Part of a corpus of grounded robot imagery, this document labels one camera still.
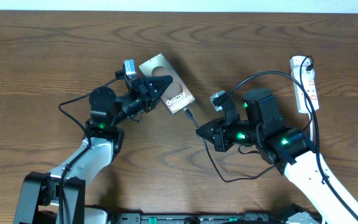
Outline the black Galaxy smartphone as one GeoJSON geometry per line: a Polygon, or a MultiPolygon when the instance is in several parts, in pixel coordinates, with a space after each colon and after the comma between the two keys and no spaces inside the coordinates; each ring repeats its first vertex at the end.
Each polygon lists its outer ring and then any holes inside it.
{"type": "Polygon", "coordinates": [[[163,54],[158,54],[140,64],[139,70],[145,77],[170,75],[173,78],[161,96],[162,103],[172,115],[195,101],[194,95],[163,54]]]}

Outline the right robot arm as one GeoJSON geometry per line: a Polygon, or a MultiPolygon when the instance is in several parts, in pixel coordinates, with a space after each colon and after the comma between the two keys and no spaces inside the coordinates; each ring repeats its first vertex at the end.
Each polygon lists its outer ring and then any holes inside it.
{"type": "Polygon", "coordinates": [[[267,88],[243,96],[242,120],[231,97],[220,108],[222,118],[196,129],[199,137],[226,152],[235,144],[255,146],[262,159],[296,185],[328,223],[358,223],[358,202],[334,176],[316,145],[300,129],[289,127],[267,88]]]}

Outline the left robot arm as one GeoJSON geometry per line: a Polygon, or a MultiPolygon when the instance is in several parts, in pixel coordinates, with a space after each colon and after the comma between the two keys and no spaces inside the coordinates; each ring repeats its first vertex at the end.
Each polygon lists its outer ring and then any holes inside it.
{"type": "Polygon", "coordinates": [[[80,147],[48,172],[30,172],[24,179],[14,223],[112,223],[108,210],[85,204],[85,190],[120,152],[124,131],[117,124],[152,111],[173,78],[140,77],[124,80],[128,92],[117,96],[107,85],[85,97],[90,118],[80,128],[80,147]]]}

